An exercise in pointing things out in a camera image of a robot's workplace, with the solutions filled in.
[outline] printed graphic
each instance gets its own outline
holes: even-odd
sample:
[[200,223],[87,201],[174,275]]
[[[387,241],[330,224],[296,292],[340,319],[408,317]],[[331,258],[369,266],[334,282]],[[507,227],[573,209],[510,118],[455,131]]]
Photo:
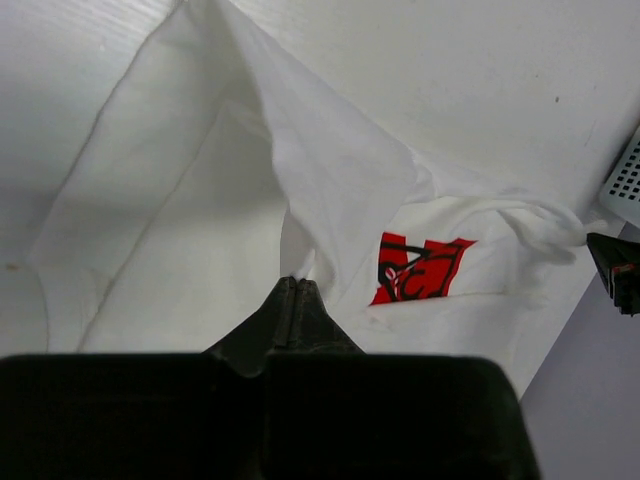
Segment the printed graphic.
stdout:
[[412,247],[406,237],[385,232],[378,260],[380,287],[371,305],[446,297],[465,250],[474,243],[425,240],[423,247]]

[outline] black plastic object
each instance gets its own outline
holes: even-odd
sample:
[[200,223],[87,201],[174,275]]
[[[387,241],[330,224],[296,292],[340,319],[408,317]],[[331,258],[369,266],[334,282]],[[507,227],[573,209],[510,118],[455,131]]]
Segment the black plastic object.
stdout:
[[640,244],[590,233],[587,246],[602,283],[623,315],[640,312]]
[[9,358],[0,392],[3,478],[539,478],[499,367],[364,355],[307,281],[203,354]]

